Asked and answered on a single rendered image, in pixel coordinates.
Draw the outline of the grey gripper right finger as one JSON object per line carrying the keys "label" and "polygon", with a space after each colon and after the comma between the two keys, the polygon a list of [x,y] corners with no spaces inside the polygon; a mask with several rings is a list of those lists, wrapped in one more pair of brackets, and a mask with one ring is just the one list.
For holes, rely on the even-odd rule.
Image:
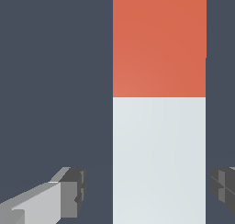
{"label": "grey gripper right finger", "polygon": [[212,168],[210,176],[213,195],[235,214],[235,167]]}

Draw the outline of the orange and white peg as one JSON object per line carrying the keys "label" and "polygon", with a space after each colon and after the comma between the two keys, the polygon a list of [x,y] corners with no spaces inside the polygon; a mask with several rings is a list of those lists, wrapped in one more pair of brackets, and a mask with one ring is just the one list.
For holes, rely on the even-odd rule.
{"label": "orange and white peg", "polygon": [[113,0],[113,224],[206,224],[207,0]]}

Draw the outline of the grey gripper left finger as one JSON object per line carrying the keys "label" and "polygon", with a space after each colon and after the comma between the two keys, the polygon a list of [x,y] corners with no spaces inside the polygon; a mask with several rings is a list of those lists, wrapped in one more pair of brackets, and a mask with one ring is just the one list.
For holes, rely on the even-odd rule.
{"label": "grey gripper left finger", "polygon": [[77,218],[86,193],[86,169],[62,167],[48,183],[0,204],[0,224],[57,224]]}

